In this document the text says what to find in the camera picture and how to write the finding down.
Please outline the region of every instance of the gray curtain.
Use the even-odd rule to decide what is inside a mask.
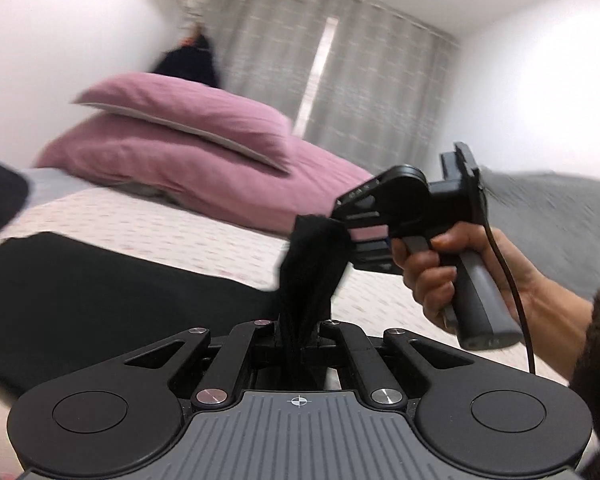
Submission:
[[[211,0],[223,87],[298,116],[328,18],[338,20],[304,138],[377,173],[421,164],[453,38],[367,0]]]

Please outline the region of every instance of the forearm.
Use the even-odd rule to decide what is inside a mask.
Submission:
[[[528,313],[535,354],[567,380],[587,338],[592,304],[552,280],[535,291]]]

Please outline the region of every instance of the handle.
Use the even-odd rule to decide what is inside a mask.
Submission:
[[[442,255],[443,265],[456,266],[456,293],[451,301],[456,335],[465,350],[493,350],[523,340],[480,254],[465,251]]]

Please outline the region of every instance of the white pillow edge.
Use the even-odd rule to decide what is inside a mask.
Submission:
[[[168,126],[169,128],[171,128],[173,130],[178,130],[185,134],[196,135],[196,136],[202,137],[203,139],[209,140],[215,144],[218,144],[219,146],[222,146],[224,148],[232,150],[232,152],[240,153],[241,155],[244,155],[244,156],[251,158],[253,160],[256,160],[258,162],[267,164],[268,166],[271,166],[273,168],[276,168],[277,170],[283,171],[284,173],[287,173],[287,174],[289,173],[289,170],[287,168],[284,168],[280,164],[276,163],[274,160],[272,160],[268,156],[263,155],[262,153],[256,152],[255,150],[252,150],[251,148],[248,148],[247,146],[244,146],[243,144],[240,144],[239,142],[235,142],[234,140],[231,140],[231,139],[226,139],[225,137],[221,137],[217,134],[213,134],[212,132],[208,132],[206,130],[200,130],[198,128],[193,128],[191,126],[187,126],[186,124],[181,124],[181,123],[177,123],[175,121],[170,121],[168,119],[164,119],[162,117],[153,116],[151,114],[147,114],[145,112],[141,112],[139,110],[136,110],[134,108],[129,108],[126,106],[109,105],[106,103],[97,103],[97,102],[78,103],[78,104],[83,105],[83,106],[90,106],[92,108],[97,108],[98,110],[103,110],[105,112],[111,112],[111,113],[123,115],[126,117],[132,117],[134,119],[142,119],[149,123],[161,124],[162,126]]]

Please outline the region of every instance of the crosshair symbol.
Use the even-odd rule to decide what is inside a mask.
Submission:
[[[294,406],[297,406],[299,408],[300,406],[304,406],[306,403],[311,401],[305,399],[304,397],[297,396],[291,400],[288,400],[287,402],[291,402]]]

